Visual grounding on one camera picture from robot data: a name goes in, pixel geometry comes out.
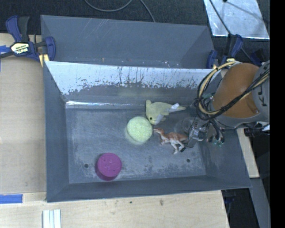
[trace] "yellow toy fish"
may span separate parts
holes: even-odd
[[[185,109],[185,107],[180,106],[178,103],[171,105],[164,102],[151,103],[150,100],[146,101],[146,116],[149,122],[153,125],[157,125],[161,121],[164,121],[164,116],[168,116],[169,113],[182,111]]]

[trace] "bin floor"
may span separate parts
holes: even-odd
[[[122,170],[116,178],[119,181],[205,175],[198,144],[173,154],[174,148],[169,143],[161,145],[157,133],[143,144],[126,137],[129,120],[145,116],[144,111],[145,107],[66,109],[70,183],[102,181],[95,173],[95,163],[106,152],[117,154],[122,161]],[[156,127],[163,128],[166,133],[175,132],[187,117],[190,117],[187,110],[171,113]]]

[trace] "clamp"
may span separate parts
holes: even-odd
[[[212,68],[214,61],[219,60],[219,65],[226,62],[227,58],[234,58],[243,46],[243,38],[240,35],[228,34],[227,45],[220,53],[211,50],[208,55],[206,68]]]
[[[33,43],[29,41],[29,36],[27,34],[27,25],[29,17],[19,17],[14,15],[10,17],[5,25],[8,33],[14,38],[14,43],[10,46],[10,51],[0,54],[0,59],[16,56],[16,57],[27,57],[35,61],[41,62],[43,65],[43,58],[48,58],[50,61],[54,60],[56,54],[55,40],[53,37],[46,37],[45,41],[39,43]],[[38,52],[39,47],[46,46],[47,54],[42,55]]]

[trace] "orange toy dinosaur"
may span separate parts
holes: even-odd
[[[155,133],[159,133],[161,136],[161,143],[170,143],[175,151],[173,154],[176,154],[178,151],[182,150],[185,148],[184,144],[182,141],[185,141],[188,139],[188,136],[183,135],[181,133],[167,133],[165,134],[164,130],[162,128],[154,128],[153,130]]]

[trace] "toy dinosaur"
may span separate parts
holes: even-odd
[[[178,103],[171,105],[164,102],[154,102],[151,103],[150,100],[146,101],[146,116],[149,122],[153,125],[159,124],[161,121],[164,121],[171,112],[177,112],[185,110],[186,108],[180,106]]]
[[[170,143],[175,151],[173,154],[176,154],[178,151],[181,151],[183,148],[185,148],[182,141],[185,141],[188,139],[188,136],[181,134],[181,133],[167,133],[165,134],[164,130],[162,128],[154,128],[153,130],[155,133],[159,133],[161,136],[161,144]]]

